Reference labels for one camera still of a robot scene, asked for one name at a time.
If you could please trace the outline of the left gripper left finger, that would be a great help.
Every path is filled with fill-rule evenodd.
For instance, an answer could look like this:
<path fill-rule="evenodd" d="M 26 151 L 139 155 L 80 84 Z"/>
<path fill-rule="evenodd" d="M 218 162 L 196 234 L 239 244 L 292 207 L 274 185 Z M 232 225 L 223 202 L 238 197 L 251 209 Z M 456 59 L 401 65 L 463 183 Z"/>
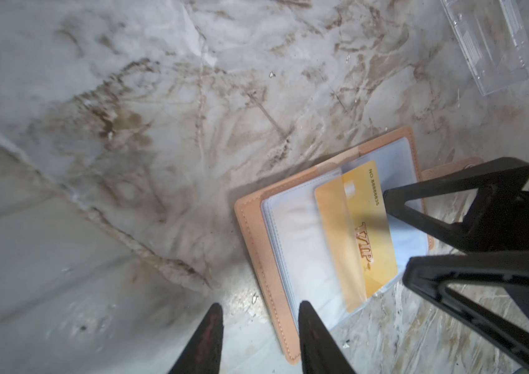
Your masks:
<path fill-rule="evenodd" d="M 224 337 L 223 310 L 211 305 L 169 374 L 213 373 L 220 371 Z"/>

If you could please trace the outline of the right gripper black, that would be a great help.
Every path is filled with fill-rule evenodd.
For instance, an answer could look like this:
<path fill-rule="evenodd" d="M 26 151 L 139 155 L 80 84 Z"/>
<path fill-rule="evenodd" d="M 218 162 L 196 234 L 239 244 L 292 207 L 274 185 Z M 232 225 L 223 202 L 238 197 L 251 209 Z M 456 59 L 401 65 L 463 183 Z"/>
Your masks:
<path fill-rule="evenodd" d="M 529 162 L 479 157 L 387 189 L 387 214 L 468 255 L 414 257 L 403 283 L 529 371 Z M 509 252 L 488 252 L 504 246 Z"/>

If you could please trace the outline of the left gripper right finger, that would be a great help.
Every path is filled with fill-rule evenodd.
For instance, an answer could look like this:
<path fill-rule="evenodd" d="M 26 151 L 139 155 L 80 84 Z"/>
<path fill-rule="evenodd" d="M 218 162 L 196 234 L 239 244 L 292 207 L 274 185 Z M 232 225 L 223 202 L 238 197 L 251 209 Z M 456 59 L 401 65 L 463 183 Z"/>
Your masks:
<path fill-rule="evenodd" d="M 300 303 L 298 321 L 303 373 L 356 373 L 308 301 Z"/>

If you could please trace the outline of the pink leather card holder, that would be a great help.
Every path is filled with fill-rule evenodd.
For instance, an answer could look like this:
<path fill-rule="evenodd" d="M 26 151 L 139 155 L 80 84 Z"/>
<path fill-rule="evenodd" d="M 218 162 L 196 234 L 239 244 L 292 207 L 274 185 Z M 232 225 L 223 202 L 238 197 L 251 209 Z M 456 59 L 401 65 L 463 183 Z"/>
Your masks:
<path fill-rule="evenodd" d="M 302 301 L 308 301 L 331 330 L 372 297 L 354 312 L 347 311 L 314 196 L 317 187 L 369 161 L 377 163 L 382 197 L 387 189 L 423 179 L 412 129 L 401 127 L 236 201 L 239 227 L 267 309 L 292 364 L 300 361 Z M 428 254 L 433 246 L 432 238 L 422 231 L 387 218 L 398 275 L 377 293 L 400 280 L 412 257 Z"/>

